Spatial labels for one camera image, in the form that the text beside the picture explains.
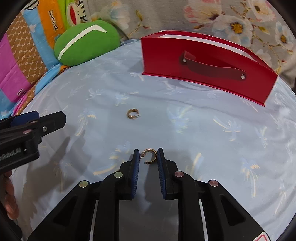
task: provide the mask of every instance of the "triangular cutout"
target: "triangular cutout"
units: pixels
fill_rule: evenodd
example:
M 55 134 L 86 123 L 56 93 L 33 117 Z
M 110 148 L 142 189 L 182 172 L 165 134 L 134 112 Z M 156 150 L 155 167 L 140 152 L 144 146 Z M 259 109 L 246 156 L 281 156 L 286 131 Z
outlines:
M 224 212 L 226 214 L 228 224 L 230 226 L 243 223 L 246 220 L 245 217 L 243 217 L 240 214 L 240 212 L 231 204 L 231 202 L 224 195 L 221 195 L 220 198 L 221 198 Z
M 55 216 L 55 218 L 53 219 L 53 222 L 67 227 L 70 223 L 77 199 L 78 199 L 77 196 L 72 197 L 70 201 L 59 212 L 59 214 Z

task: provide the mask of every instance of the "pink fabric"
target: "pink fabric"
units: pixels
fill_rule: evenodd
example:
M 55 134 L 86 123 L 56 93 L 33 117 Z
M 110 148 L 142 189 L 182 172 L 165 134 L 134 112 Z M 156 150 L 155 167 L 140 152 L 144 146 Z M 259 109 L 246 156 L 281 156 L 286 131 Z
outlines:
M 16 102 L 18 93 L 29 89 L 30 83 L 15 61 L 6 34 L 0 42 L 0 67 L 0 89 L 11 102 Z

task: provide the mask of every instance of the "round metal rivet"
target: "round metal rivet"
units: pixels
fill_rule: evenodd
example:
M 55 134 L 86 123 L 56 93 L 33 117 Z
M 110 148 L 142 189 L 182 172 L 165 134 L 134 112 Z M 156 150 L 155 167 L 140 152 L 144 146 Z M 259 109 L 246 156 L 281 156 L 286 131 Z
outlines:
M 81 188 L 85 188 L 85 187 L 87 187 L 88 184 L 89 184 L 89 183 L 88 183 L 87 181 L 81 181 L 81 182 L 79 183 L 79 187 L 81 187 Z
M 182 176 L 184 176 L 184 173 L 181 172 L 181 171 L 176 171 L 176 172 L 175 172 L 175 176 L 176 176 L 176 177 L 182 177 Z
M 116 172 L 114 173 L 114 177 L 116 178 L 121 178 L 123 176 L 123 173 L 122 172 Z
M 219 183 L 218 183 L 216 180 L 211 180 L 211 181 L 210 181 L 210 185 L 211 185 L 212 187 L 217 187 L 217 186 L 219 185 Z
M 23 132 L 23 134 L 24 134 L 24 135 L 29 134 L 31 131 L 32 131 L 31 129 L 29 129 L 29 130 L 25 130 L 25 131 Z

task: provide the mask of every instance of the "box handle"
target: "box handle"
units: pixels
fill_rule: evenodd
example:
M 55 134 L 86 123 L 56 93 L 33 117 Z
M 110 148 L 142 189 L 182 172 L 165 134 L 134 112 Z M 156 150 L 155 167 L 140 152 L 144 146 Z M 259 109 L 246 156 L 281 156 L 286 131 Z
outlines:
M 196 57 L 188 51 L 184 51 L 180 56 L 182 65 L 186 65 L 191 71 L 212 78 L 225 78 L 244 81 L 247 78 L 246 72 L 237 69 L 228 63 L 215 59 L 220 66 L 209 65 L 196 61 Z

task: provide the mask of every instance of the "floral curtain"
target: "floral curtain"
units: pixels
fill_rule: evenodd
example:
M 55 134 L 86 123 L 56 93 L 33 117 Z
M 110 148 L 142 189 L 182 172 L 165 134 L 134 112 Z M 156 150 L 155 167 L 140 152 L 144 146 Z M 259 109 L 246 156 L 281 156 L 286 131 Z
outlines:
M 295 37 L 266 0 L 87 0 L 91 19 L 117 26 L 123 39 L 160 30 L 196 31 L 249 48 L 294 87 Z

